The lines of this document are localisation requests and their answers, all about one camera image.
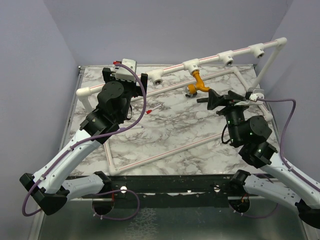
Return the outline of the orange water faucet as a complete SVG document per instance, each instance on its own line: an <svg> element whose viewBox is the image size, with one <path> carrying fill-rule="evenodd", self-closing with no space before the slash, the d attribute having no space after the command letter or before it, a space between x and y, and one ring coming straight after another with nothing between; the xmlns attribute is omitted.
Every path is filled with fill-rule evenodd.
<svg viewBox="0 0 320 240"><path fill-rule="evenodd" d="M191 75L195 79L195 83L189 84L185 87L185 92L186 94L194 94L197 93L198 91L208 93L209 92L209 87L206 87L201 76L200 76L200 71L199 70L194 70Z"/></svg>

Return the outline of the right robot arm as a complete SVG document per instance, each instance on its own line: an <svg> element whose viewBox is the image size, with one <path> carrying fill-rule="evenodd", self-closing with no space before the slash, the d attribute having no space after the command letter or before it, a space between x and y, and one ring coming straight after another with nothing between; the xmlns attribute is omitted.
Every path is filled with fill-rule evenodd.
<svg viewBox="0 0 320 240"><path fill-rule="evenodd" d="M255 115L245 119L244 111L250 105L262 105L267 102L257 89L242 96L233 91L220 95L209 89L207 109L217 107L217 115L226 119L228 131L227 144L240 148L241 158L250 166L272 175L282 185L263 180L254 174L239 170L230 182L229 189L240 196L244 192L269 199L286 206L298 214L298 217L311 227L320 227L320 184L284 157L283 147L276 149L267 140L272 130L265 118Z"/></svg>

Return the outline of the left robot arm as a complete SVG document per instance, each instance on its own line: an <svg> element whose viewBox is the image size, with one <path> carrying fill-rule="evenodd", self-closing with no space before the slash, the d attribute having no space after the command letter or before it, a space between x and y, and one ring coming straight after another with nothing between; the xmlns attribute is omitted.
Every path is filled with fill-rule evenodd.
<svg viewBox="0 0 320 240"><path fill-rule="evenodd" d="M104 68L104 86L97 95L98 104L80 124L69 143L44 167L35 173L24 173L19 181L27 190L22 204L22 214L31 217L39 212L52 215L67 201L86 197L101 198L112 194L111 180L102 171L87 177L69 180L70 173L93 151L111 136L135 127L143 118L147 104L144 102L138 119L121 127L131 119L131 100L141 96L147 99L148 75L137 75L135 70L117 63L117 70Z"/></svg>

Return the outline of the small black knob fitting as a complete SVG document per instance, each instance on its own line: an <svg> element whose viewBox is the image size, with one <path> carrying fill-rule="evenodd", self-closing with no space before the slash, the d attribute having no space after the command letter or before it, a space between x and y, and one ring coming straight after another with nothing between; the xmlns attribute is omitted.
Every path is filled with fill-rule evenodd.
<svg viewBox="0 0 320 240"><path fill-rule="evenodd" d="M197 96L197 92L195 92L195 93L193 93L193 94L188 94L188 93L186 93L185 94L185 96L187 97L187 98L194 98L194 97L196 97Z"/></svg>

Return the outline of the red capped white marker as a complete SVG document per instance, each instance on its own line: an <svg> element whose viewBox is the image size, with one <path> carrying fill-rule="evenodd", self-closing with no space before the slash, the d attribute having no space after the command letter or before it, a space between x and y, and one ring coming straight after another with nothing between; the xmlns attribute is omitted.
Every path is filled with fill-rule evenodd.
<svg viewBox="0 0 320 240"><path fill-rule="evenodd" d="M159 105L157 105L157 106L155 106L155 107L147 110L147 111L145 112L145 114L148 115L148 114L150 114L151 112L153 112L154 110L157 110L158 108L160 108L161 106L162 106L162 105L159 104Z"/></svg>

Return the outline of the white pipe frame with tees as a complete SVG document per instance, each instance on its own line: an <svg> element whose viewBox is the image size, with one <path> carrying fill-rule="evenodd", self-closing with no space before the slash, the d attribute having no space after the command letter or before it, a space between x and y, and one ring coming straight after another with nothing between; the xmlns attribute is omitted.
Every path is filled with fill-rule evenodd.
<svg viewBox="0 0 320 240"><path fill-rule="evenodd" d="M110 175L197 175L233 174L237 170L256 173L245 163L239 149L222 143L228 138L226 120L197 103L207 93L188 98L186 86L195 84L189 67L198 68L206 87L223 95L228 91L244 95L257 88L267 70L287 43L284 37L215 55L205 54L177 65L139 65L137 73L149 74L147 99L131 102L133 120L146 103L137 126L112 136L87 156L72 172L74 176L103 171Z"/></svg>

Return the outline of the black table front rail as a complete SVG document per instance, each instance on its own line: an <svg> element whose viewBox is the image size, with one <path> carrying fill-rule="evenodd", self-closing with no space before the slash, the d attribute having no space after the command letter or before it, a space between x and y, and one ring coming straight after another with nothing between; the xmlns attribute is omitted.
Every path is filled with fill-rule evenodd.
<svg viewBox="0 0 320 240"><path fill-rule="evenodd" d="M229 199L241 199L243 187L233 184L231 174L110 176L106 191L114 194L85 195L104 206L141 208L227 208Z"/></svg>

